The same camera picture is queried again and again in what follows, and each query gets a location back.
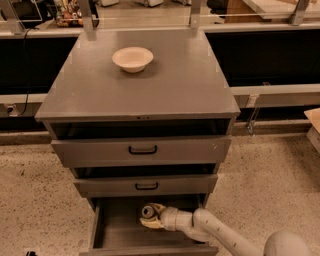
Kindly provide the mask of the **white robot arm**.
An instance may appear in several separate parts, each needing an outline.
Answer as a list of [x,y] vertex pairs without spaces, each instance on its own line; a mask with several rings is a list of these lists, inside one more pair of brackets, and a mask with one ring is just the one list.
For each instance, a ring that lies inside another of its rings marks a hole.
[[140,222],[147,228],[179,231],[199,242],[214,237],[232,256],[314,256],[307,242],[289,231],[271,234],[264,248],[259,249],[204,208],[188,212],[149,203],[142,208],[141,214]]

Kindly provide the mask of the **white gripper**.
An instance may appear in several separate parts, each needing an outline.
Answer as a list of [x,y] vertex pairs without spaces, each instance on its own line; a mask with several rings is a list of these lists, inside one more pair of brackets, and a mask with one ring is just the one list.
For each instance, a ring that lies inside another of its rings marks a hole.
[[164,228],[168,231],[185,232],[193,227],[193,214],[191,212],[182,211],[174,207],[167,207],[165,209],[165,206],[159,203],[150,203],[148,205],[151,205],[154,208],[154,216],[161,215],[160,219],[158,216],[153,216],[151,219],[141,218],[141,224],[147,228]]

